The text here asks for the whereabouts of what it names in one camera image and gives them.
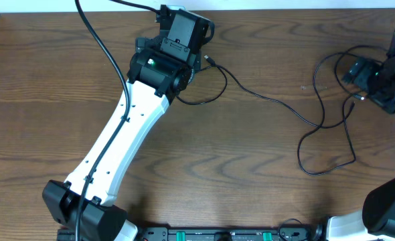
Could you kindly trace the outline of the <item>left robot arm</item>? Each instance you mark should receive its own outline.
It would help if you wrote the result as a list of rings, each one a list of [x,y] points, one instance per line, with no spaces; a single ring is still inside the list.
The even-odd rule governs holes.
[[[64,181],[51,180],[42,197],[66,228],[60,240],[133,240],[136,225],[115,204],[127,169],[143,140],[200,69],[201,48],[214,23],[162,6],[159,34],[139,37],[120,100],[91,150]]]

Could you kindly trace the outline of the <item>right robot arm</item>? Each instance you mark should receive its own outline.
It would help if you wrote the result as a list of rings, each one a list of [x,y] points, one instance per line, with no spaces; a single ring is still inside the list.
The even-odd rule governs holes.
[[[380,65],[357,60],[345,78],[387,113],[395,114],[395,30],[386,55]],[[324,235],[326,240],[395,240],[395,178],[372,190],[361,210],[329,218]]]

